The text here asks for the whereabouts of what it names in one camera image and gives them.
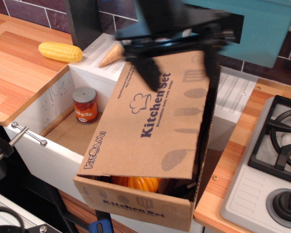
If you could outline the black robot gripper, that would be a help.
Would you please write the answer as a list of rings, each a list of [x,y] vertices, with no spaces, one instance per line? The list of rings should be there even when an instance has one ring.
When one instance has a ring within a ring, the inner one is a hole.
[[[234,31],[225,26],[231,14],[193,8],[181,0],[138,0],[136,5],[141,20],[119,30],[115,38],[122,43],[124,56],[149,88],[158,92],[161,75],[151,57],[199,50],[204,46],[209,94],[216,97],[220,67],[214,47],[220,48],[235,40]]]

